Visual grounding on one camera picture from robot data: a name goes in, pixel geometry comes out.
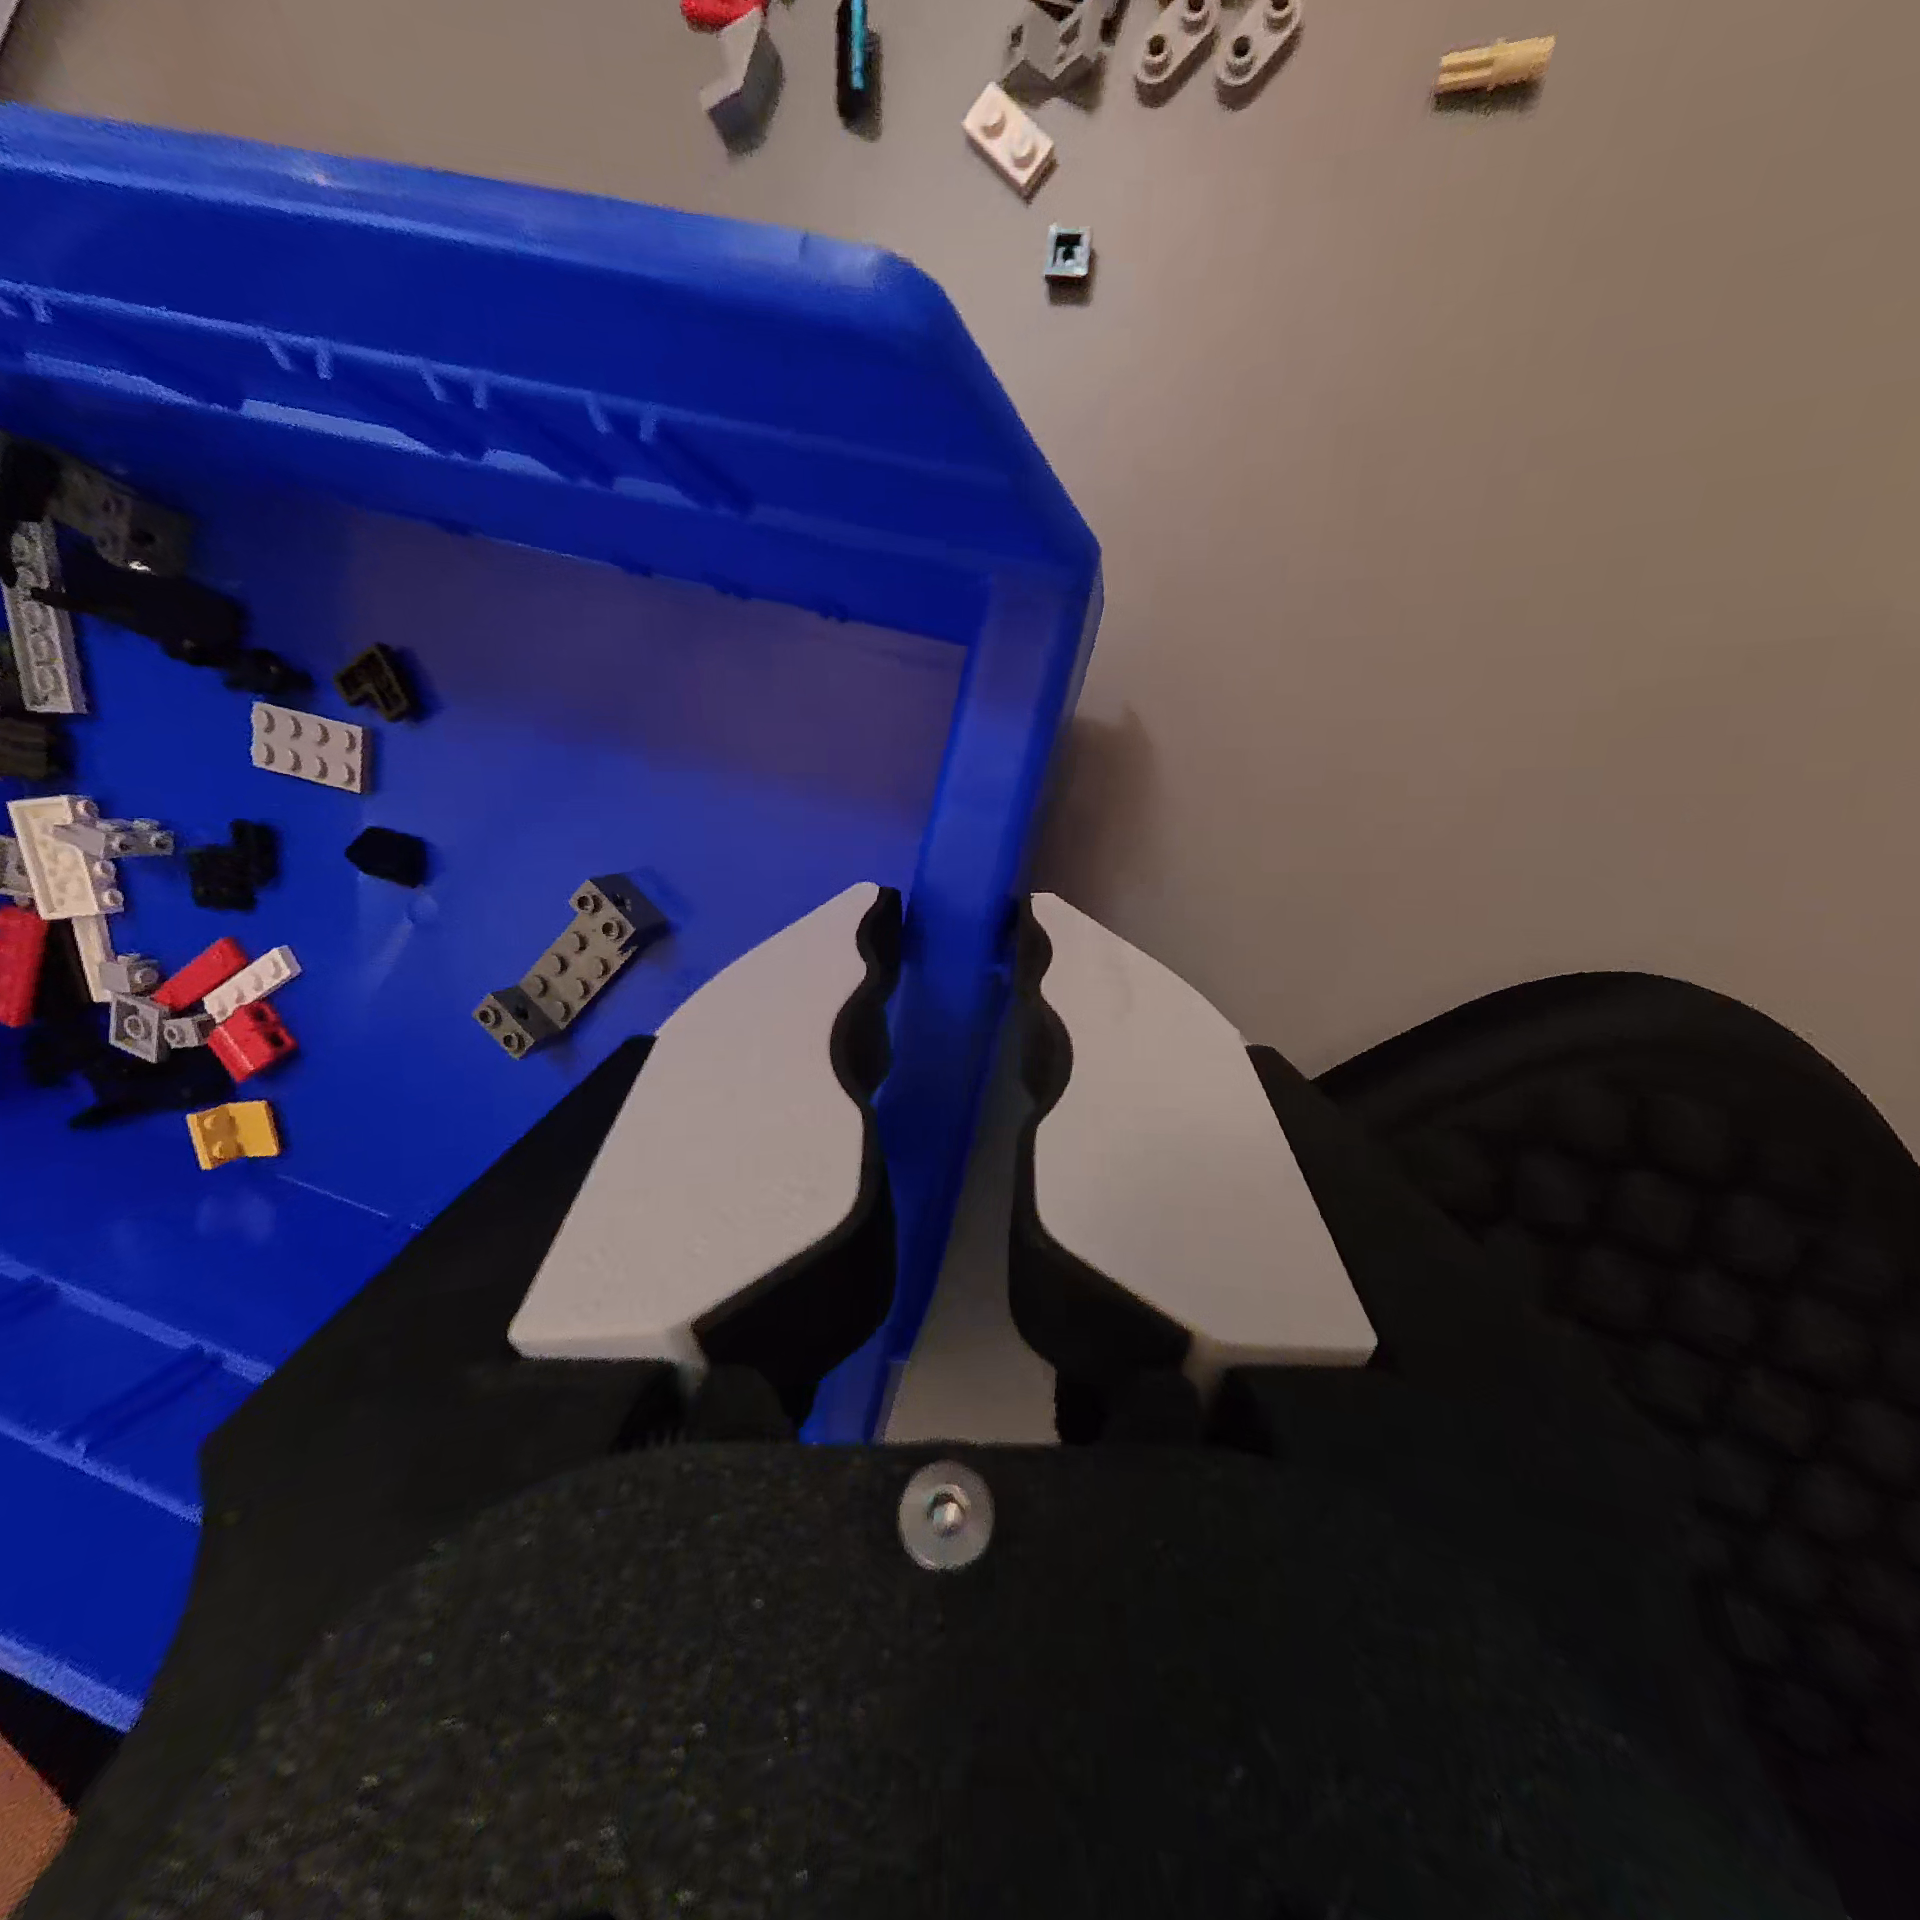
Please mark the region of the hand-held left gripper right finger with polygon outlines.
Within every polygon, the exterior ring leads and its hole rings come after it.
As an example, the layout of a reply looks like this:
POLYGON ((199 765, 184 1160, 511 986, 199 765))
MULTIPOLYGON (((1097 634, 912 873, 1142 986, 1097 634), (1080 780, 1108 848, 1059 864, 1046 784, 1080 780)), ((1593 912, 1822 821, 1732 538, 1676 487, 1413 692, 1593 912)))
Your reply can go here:
POLYGON ((1009 1309, 1059 1380, 1349 1371, 1376 1330, 1258 1075, 1184 975, 1055 892, 1018 909, 1009 1309))

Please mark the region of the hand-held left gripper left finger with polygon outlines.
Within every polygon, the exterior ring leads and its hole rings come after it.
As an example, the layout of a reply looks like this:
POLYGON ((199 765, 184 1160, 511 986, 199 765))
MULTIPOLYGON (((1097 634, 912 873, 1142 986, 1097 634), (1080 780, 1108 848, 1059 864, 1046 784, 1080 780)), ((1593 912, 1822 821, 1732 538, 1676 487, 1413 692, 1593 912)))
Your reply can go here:
POLYGON ((756 1371, 782 1403, 879 1331, 899 892, 854 883, 709 975, 644 1065, 514 1321, 519 1358, 756 1371))

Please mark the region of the blue plastic bin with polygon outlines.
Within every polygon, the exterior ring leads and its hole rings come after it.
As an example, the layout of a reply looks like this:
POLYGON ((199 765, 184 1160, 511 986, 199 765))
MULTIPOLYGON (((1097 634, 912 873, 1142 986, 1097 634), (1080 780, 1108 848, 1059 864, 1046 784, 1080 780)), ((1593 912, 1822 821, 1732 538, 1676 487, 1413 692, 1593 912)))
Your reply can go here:
POLYGON ((870 1436, 950 1233, 1009 902, 1097 543, 940 285, 822 236, 2 108, 2 433, 184 522, 364 794, 251 764, 251 690, 75 613, 110 948, 293 948, 284 1155, 78 1124, 2 1031, 2 1673, 127 1730, 204 1436, 626 1037, 854 883, 902 902, 870 1436))

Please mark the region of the heap of mixed toy bricks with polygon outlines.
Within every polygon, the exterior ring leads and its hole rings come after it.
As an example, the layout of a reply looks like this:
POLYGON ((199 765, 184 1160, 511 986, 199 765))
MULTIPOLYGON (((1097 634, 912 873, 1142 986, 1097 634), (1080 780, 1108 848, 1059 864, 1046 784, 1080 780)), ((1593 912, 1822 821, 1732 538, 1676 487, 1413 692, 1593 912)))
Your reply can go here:
POLYGON ((176 972, 110 941, 131 861, 184 861, 204 912, 251 912, 280 883, 280 830, 233 817, 224 840, 179 843, 155 817, 110 817, 55 796, 62 721, 89 713, 75 623, 100 623, 215 673, 250 701, 251 771, 373 796, 373 728, 285 706, 302 665, 251 644, 250 611, 189 577, 194 522, 49 443, 2 435, 2 780, 32 794, 2 817, 2 1027, 38 1027, 38 1084, 81 1075, 75 1129, 182 1109, 204 1172, 280 1155, 269 1100, 210 1100, 293 1062, 274 992, 302 975, 291 945, 250 956, 218 939, 176 972))

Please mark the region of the pile of small toy bricks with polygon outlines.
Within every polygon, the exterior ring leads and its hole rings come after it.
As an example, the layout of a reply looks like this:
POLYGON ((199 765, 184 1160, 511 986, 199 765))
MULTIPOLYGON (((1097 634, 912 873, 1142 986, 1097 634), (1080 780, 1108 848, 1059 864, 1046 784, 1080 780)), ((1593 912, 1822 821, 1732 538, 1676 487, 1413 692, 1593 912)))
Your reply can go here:
MULTIPOLYGON (((718 76, 699 108, 730 150, 759 140, 782 94, 782 51, 771 37, 775 4, 677 4, 689 29, 718 50, 718 76)), ((1048 177, 1055 144, 1034 118, 1053 97, 1091 94, 1117 50, 1126 4, 1018 4, 1009 25, 1000 76, 963 112, 971 154, 1018 196, 1048 177)), ((1154 4, 1131 86, 1154 103, 1213 69, 1221 103, 1240 103, 1267 83, 1303 37, 1303 4, 1154 4)), ((1500 37, 1442 51, 1433 100, 1534 94, 1551 64, 1554 37, 1500 37)), ((845 129, 879 129, 881 45, 874 4, 834 4, 831 94, 845 129)))

